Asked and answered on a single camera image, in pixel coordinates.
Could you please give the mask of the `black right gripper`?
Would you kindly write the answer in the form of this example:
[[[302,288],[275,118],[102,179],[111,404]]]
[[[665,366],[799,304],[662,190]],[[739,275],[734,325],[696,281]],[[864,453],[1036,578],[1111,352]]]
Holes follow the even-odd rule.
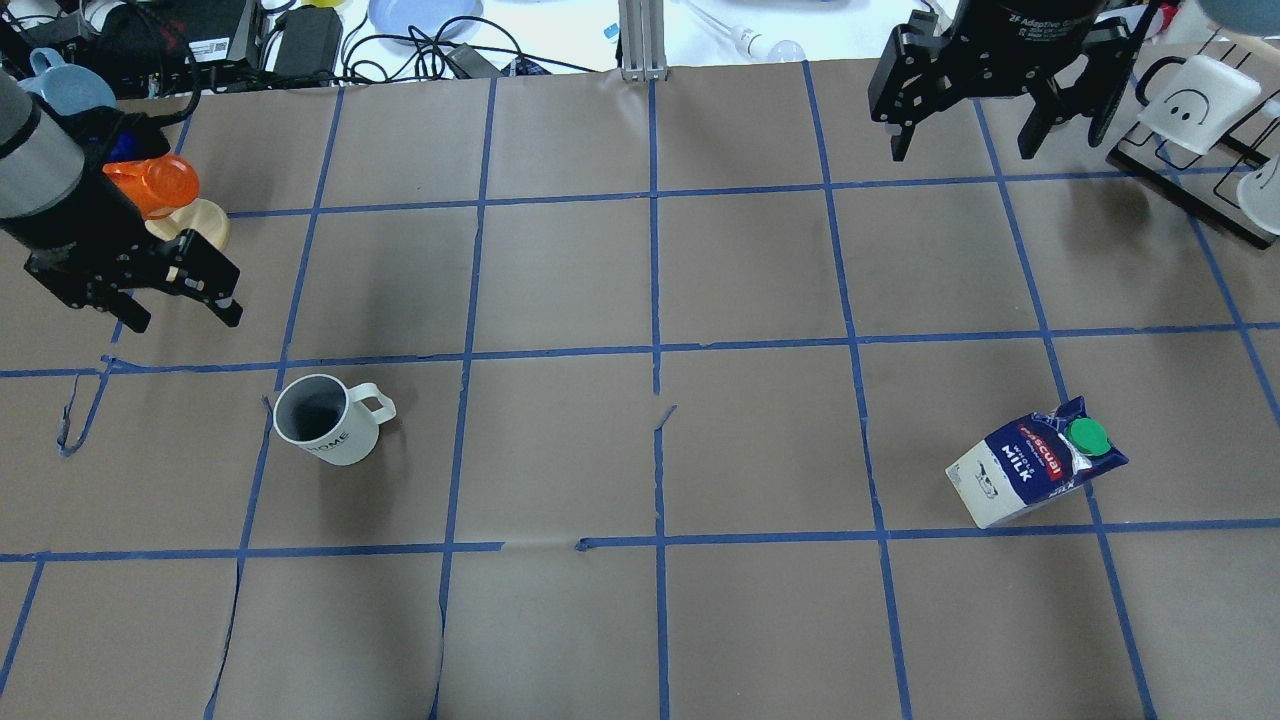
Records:
[[[924,119],[964,99],[1036,101],[1047,126],[1091,119],[1102,145],[1126,92],[1158,1],[960,1],[948,22],[914,10],[890,31],[868,87],[872,120],[888,124],[904,161]]]

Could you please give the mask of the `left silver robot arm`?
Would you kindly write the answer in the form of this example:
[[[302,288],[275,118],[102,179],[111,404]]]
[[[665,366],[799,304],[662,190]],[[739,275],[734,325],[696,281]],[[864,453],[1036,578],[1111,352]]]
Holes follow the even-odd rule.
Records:
[[[152,288],[192,299],[236,327],[239,268],[195,229],[170,240],[152,233],[104,170],[127,131],[140,132],[147,149],[168,150],[164,123],[111,108],[60,117],[4,76],[3,229],[28,250],[26,272],[68,307],[110,314],[142,333],[151,316],[133,292]]]

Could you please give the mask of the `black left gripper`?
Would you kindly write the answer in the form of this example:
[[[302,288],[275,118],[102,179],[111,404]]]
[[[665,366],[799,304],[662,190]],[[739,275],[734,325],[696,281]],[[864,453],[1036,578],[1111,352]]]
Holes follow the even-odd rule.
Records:
[[[24,269],[68,307],[109,311],[129,331],[151,313],[132,291],[152,288],[202,304],[236,328],[239,268],[195,231],[164,241],[102,173],[127,131],[169,143],[141,113],[96,109],[59,118],[33,105],[3,141],[3,229],[28,249]]]

